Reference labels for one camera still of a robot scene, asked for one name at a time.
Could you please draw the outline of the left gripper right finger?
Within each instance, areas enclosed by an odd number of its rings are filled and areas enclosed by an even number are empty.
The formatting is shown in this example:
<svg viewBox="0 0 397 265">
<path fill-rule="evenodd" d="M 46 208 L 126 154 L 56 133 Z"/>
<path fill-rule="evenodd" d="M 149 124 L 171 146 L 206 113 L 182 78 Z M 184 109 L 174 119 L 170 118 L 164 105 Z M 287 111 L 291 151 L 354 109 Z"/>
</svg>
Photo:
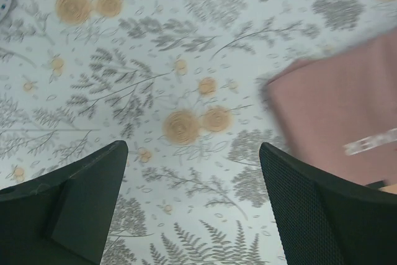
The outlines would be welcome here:
<svg viewBox="0 0 397 265">
<path fill-rule="evenodd" d="M 396 195 L 308 165 L 270 143 L 259 159 L 288 264 L 396 264 Z"/>
</svg>

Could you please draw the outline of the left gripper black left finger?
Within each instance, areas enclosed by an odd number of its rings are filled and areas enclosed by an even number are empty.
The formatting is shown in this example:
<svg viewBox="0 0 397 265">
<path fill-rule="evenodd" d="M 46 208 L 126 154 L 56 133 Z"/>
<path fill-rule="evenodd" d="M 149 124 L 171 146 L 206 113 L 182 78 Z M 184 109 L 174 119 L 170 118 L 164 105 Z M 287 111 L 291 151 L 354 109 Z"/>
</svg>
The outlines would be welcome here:
<svg viewBox="0 0 397 265">
<path fill-rule="evenodd" d="M 127 156 L 118 140 L 1 189 L 1 264 L 100 264 Z"/>
</svg>

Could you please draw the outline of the pink printed t shirt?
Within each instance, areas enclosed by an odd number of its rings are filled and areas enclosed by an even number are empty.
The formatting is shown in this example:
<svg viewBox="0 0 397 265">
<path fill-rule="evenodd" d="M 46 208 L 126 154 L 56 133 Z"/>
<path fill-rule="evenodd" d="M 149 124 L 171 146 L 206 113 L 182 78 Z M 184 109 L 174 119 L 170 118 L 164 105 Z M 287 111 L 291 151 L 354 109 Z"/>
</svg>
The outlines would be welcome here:
<svg viewBox="0 0 397 265">
<path fill-rule="evenodd" d="M 396 30 L 297 60 L 267 96 L 293 156 L 356 184 L 396 184 Z"/>
</svg>

